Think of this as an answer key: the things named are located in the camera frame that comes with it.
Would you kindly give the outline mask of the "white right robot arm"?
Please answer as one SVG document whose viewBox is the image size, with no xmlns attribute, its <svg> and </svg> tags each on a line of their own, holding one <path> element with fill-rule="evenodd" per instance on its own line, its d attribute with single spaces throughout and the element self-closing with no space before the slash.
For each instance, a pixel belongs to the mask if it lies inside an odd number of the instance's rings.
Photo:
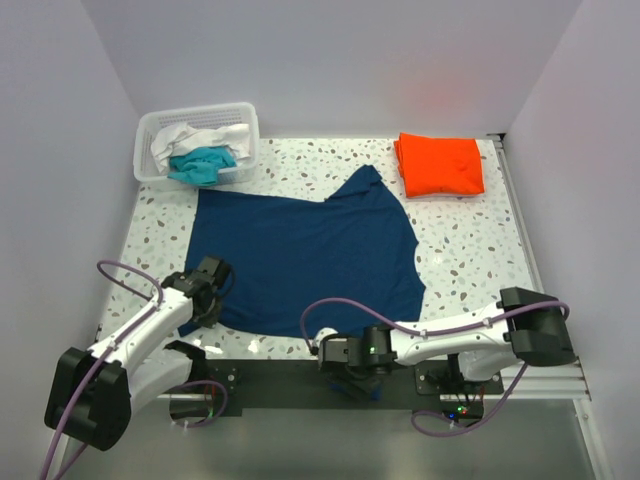
<svg viewBox="0 0 640 480">
<path fill-rule="evenodd" d="M 446 374 L 434 379 L 447 382 L 454 393 L 466 393 L 517 363 L 558 367 L 577 360 L 567 328 L 568 305 L 520 287 L 505 288 L 497 301 L 431 325 L 394 322 L 346 298 L 316 304 L 331 303 L 354 306 L 379 321 L 358 336 L 323 328 L 307 342 L 321 368 L 343 371 L 358 380 L 445 356 Z"/>
</svg>

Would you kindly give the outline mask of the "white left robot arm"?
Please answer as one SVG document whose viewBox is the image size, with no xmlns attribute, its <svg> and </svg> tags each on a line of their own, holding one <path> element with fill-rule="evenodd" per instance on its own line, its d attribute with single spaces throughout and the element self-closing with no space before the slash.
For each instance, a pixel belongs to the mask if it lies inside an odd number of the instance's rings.
<svg viewBox="0 0 640 480">
<path fill-rule="evenodd" d="M 207 256 L 197 267 L 174 272 L 151 285 L 145 305 L 110 335 L 85 350 L 75 347 L 58 360 L 44 423 L 100 451 L 123 436 L 132 416 L 159 395 L 214 384 L 205 352 L 170 334 L 181 327 L 212 327 L 235 281 L 230 264 Z"/>
</svg>

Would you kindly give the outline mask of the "navy blue t shirt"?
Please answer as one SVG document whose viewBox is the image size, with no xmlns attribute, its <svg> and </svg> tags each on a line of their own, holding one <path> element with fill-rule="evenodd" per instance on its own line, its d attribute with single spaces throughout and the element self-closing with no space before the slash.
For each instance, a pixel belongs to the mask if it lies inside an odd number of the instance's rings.
<svg viewBox="0 0 640 480">
<path fill-rule="evenodd" d="M 224 327 L 291 338 L 328 327 L 360 337 L 375 320 L 344 299 L 396 322 L 420 317 L 417 245 L 404 208 L 365 165 L 321 202 L 201 191 L 185 266 L 207 256 L 231 265 Z"/>
</svg>

